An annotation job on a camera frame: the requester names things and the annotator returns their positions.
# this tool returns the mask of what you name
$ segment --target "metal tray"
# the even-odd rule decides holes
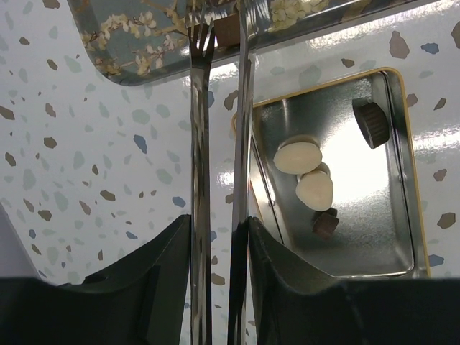
[[[360,17],[375,19],[371,14],[385,15],[383,11],[420,3],[420,0],[263,1],[270,4],[269,13],[263,15],[271,25],[259,36],[258,48]],[[89,58],[111,81],[133,86],[189,68],[185,0],[68,0],[68,3]],[[293,18],[285,15],[288,11]],[[238,48],[218,48],[214,60],[238,53]]]
[[[387,144],[367,146],[352,105],[373,101],[386,113]],[[295,195],[297,178],[272,158],[287,141],[317,141],[334,183],[339,225],[328,241],[312,232],[310,210]],[[254,107],[251,183],[274,238],[340,278],[428,276],[403,82],[374,70]]]

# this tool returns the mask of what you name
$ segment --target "white speckled surface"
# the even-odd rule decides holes
[[[41,0],[2,0],[0,15],[6,19],[0,21],[1,203],[41,276],[80,282],[189,212],[188,78],[133,88],[104,80],[86,55],[67,4],[46,9]],[[460,276],[460,49],[451,35],[459,15],[460,1],[438,1],[286,43],[264,52],[256,72],[257,101],[378,67],[402,73],[407,93],[414,95],[408,98],[410,123],[434,277]],[[396,41],[391,52],[390,40]],[[222,344],[236,110],[236,103],[226,109],[224,100],[236,89],[237,67],[222,65],[211,75],[213,324]],[[248,344],[255,344],[253,324],[247,328]]]

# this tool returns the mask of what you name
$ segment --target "white food piece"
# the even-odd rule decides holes
[[[326,211],[332,206],[334,184],[329,175],[315,170],[300,179],[295,194],[312,210]]]
[[[295,142],[281,147],[273,157],[273,162],[283,173],[303,175],[318,167],[322,159],[323,154],[316,145]]]

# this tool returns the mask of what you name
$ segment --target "gray tray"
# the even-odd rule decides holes
[[[370,149],[353,104],[386,113],[387,144]],[[312,232],[314,211],[295,195],[298,179],[273,157],[293,138],[321,146],[334,183],[339,226],[329,240]],[[376,70],[254,108],[251,183],[265,226],[305,261],[336,277],[426,276],[426,249],[400,76]]]
[[[267,47],[415,0],[268,0]],[[108,79],[139,85],[189,67],[185,0],[68,0],[91,61]],[[286,10],[296,9],[293,18]],[[237,55],[218,49],[215,60]]]

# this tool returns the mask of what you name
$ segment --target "silver fork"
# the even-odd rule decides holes
[[[206,4],[197,20],[196,1],[188,2],[192,124],[192,224],[190,269],[190,343],[212,344],[211,201],[209,176],[208,87],[214,54],[213,22],[206,24]]]
[[[267,0],[241,0],[239,18],[239,88],[231,219],[228,345],[245,344],[248,233],[244,222],[249,215],[249,158],[257,38],[270,26]]]

